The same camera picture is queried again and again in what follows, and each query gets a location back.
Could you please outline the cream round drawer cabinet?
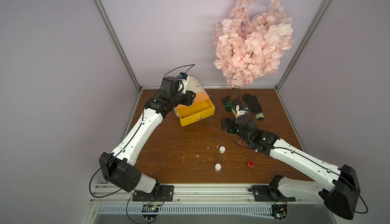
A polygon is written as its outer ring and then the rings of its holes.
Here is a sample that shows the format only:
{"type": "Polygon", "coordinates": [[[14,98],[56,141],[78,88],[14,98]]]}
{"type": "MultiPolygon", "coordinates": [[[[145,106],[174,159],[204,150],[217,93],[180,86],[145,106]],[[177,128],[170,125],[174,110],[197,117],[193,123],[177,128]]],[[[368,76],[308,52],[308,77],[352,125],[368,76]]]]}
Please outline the cream round drawer cabinet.
{"type": "Polygon", "coordinates": [[[204,92],[207,94],[203,86],[200,84],[197,78],[193,76],[188,76],[187,80],[182,80],[184,84],[184,89],[183,91],[192,91],[192,92],[204,92]]]}

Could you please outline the orange top drawer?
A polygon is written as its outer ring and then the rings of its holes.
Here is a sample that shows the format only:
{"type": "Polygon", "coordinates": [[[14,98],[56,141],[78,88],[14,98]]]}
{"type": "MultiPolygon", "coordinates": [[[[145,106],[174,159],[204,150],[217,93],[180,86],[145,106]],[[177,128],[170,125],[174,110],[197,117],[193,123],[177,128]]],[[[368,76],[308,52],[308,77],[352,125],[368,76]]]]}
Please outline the orange top drawer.
{"type": "Polygon", "coordinates": [[[191,106],[196,103],[200,103],[202,101],[208,100],[209,96],[208,94],[204,92],[192,92],[192,91],[187,91],[185,94],[185,99],[184,102],[182,103],[185,106],[191,106]]]}

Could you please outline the yellow drawer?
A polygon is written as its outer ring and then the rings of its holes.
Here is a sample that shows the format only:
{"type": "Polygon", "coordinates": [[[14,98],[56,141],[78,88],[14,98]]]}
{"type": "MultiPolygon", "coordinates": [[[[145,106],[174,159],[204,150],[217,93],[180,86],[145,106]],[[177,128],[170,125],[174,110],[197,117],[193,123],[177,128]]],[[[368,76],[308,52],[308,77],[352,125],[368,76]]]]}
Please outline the yellow drawer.
{"type": "Polygon", "coordinates": [[[195,102],[191,106],[179,105],[175,108],[175,114],[179,118],[181,126],[203,120],[215,113],[215,106],[209,99],[195,102]]]}

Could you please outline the white paint can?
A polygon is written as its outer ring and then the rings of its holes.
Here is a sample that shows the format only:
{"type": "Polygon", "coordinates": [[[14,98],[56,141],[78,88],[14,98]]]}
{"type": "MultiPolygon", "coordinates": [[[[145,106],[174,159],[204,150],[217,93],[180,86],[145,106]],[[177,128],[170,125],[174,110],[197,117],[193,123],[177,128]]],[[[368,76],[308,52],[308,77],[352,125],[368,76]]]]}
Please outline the white paint can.
{"type": "Polygon", "coordinates": [[[221,170],[221,168],[222,168],[222,166],[220,163],[215,164],[215,167],[214,167],[215,171],[219,172],[221,170]]]}
{"type": "Polygon", "coordinates": [[[224,154],[225,151],[226,151],[226,148],[225,148],[224,146],[221,146],[221,147],[219,148],[219,153],[220,153],[220,154],[224,154]]]}

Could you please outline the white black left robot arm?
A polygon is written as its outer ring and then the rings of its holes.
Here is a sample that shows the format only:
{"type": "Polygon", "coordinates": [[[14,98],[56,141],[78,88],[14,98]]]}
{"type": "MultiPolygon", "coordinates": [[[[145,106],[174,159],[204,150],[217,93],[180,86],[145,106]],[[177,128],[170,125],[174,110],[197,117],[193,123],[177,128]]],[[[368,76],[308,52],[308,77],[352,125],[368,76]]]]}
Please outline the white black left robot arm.
{"type": "Polygon", "coordinates": [[[106,181],[131,192],[142,191],[156,198],[159,183],[135,168],[145,143],[166,116],[179,105],[191,106],[196,98],[195,78],[181,73],[178,77],[164,77],[161,88],[144,104],[134,127],[111,153],[102,153],[100,170],[106,181]]]}

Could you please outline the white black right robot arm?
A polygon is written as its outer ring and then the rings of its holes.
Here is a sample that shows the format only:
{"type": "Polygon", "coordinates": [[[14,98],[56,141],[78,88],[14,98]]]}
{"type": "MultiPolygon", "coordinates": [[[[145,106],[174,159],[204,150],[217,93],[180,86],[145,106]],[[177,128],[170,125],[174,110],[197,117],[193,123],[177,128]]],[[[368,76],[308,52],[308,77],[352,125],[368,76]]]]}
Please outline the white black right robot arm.
{"type": "Polygon", "coordinates": [[[221,129],[238,135],[251,150],[284,162],[311,179],[293,181],[280,177],[275,186],[282,200],[299,198],[322,203],[345,220],[352,220],[357,213],[361,190],[354,168],[348,165],[338,167],[319,160],[278,135],[260,129],[254,119],[247,115],[221,119],[221,129]]]}

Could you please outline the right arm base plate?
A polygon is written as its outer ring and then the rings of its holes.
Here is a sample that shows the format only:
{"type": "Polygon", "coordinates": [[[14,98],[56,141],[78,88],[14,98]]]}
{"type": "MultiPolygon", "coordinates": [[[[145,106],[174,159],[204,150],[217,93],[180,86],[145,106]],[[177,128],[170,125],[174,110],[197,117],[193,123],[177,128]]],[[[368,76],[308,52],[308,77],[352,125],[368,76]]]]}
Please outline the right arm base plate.
{"type": "Polygon", "coordinates": [[[256,202],[295,202],[294,197],[285,197],[277,186],[253,185],[247,189],[255,198],[256,202]]]}

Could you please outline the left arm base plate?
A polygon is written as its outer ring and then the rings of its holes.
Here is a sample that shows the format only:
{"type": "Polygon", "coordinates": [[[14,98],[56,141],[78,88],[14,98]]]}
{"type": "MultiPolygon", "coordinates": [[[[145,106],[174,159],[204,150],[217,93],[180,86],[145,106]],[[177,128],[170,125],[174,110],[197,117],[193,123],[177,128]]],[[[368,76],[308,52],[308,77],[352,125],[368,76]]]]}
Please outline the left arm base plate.
{"type": "Polygon", "coordinates": [[[152,193],[146,193],[136,190],[132,201],[133,202],[172,202],[174,196],[173,185],[159,185],[152,193]]]}

